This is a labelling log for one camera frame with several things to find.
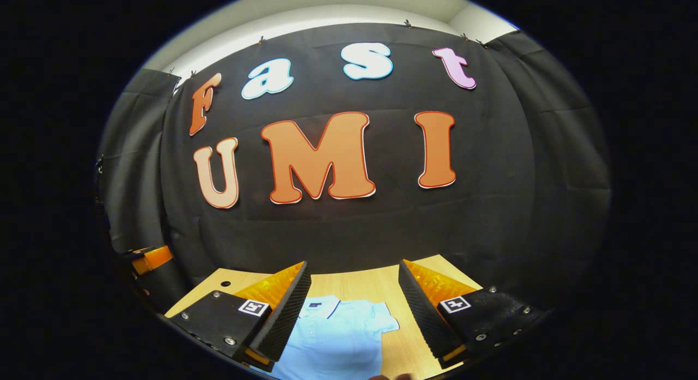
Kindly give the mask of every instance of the shirt collar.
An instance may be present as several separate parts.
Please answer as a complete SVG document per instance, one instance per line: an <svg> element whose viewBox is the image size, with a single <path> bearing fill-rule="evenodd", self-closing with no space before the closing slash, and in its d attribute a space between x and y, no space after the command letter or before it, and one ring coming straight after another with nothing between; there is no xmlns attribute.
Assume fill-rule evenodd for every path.
<svg viewBox="0 0 698 380"><path fill-rule="evenodd" d="M298 317L305 318L312 315L316 318L328 318L330 315L332 315L332 313L334 313L337 305L339 305L339 298L335 297L334 295L327 295L324 297L307 297Z"/></svg>

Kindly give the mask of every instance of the ceiling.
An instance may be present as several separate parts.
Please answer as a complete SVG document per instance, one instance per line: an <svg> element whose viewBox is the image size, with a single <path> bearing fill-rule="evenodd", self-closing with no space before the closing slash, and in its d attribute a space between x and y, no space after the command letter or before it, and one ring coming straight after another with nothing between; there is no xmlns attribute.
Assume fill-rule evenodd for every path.
<svg viewBox="0 0 698 380"><path fill-rule="evenodd" d="M220 8L216 13L192 25L178 37L167 42L144 67L160 70L206 40L252 20L287 10L333 4L395 8L448 23L470 2L467 0L238 0Z"/></svg>

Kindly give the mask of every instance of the orange letter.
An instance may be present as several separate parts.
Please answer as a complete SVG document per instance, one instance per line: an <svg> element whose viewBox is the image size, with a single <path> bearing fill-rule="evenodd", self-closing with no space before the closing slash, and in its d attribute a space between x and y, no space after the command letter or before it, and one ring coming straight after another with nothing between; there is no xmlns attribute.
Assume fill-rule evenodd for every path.
<svg viewBox="0 0 698 380"><path fill-rule="evenodd" d="M364 160L364 128L369 116L359 112L344 112L330 117L314 148L293 121L279 121L262 129L262 138L269 142L274 170L272 203L297 203L303 197L293 186L291 171L296 173L304 189L313 199L319 199L330 166L334 183L329 195L336 199L362 198L376 192L369 181Z"/></svg>
<svg viewBox="0 0 698 380"><path fill-rule="evenodd" d="M216 146L216 151L222 158L222 173L225 177L225 191L219 192L214 187L211 177L211 147L203 147L194 152L194 162L196 162L199 173L199 186L211 206L215 208L231 208L237 203L237 172L235 171L235 156L233 152L237 148L237 139L230 137L223 139Z"/></svg>
<svg viewBox="0 0 698 380"><path fill-rule="evenodd" d="M456 181L451 169L451 136L449 131L456 121L443 112L421 112L414 115L414 122L424 131L424 173L419 176L419 186L436 188Z"/></svg>
<svg viewBox="0 0 698 380"><path fill-rule="evenodd" d="M211 102L214 99L214 89L220 84L220 74L215 74L209 81L205 82L200 89L196 90L192 99L194 99L194 109L191 112L191 126L189 127L189 136L194 136L206 124L206 116L204 111L209 111Z"/></svg>

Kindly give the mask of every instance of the table surface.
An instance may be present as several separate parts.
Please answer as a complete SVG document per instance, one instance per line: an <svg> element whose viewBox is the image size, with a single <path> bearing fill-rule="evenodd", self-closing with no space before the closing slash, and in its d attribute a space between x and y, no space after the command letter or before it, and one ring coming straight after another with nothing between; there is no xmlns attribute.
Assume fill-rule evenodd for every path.
<svg viewBox="0 0 698 380"><path fill-rule="evenodd" d="M482 288L441 255L422 258L414 263L473 288ZM395 378L401 373L411 373L414 380L421 380L458 367L461 364L442 370L429 351L398 284L398 270L399 266L395 265L351 273L314 274L311 275L312 284L308 297L335 295L342 301L369 300L373 303L386 303L391 315L400 324L399 330L382 335L381 372L389 378ZM165 316L170 318L180 313L214 290L234 294L270 275L219 268L172 306ZM229 281L230 285L221 286L224 281Z"/></svg>

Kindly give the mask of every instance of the polo shirt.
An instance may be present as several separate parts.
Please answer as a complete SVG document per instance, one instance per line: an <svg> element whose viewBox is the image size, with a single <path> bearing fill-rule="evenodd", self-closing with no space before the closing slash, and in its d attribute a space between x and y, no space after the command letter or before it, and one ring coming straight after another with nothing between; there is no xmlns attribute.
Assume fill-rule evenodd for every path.
<svg viewBox="0 0 698 380"><path fill-rule="evenodd" d="M381 335L399 328L386 303L306 298L279 362L265 373L281 380L367 380L381 374Z"/></svg>

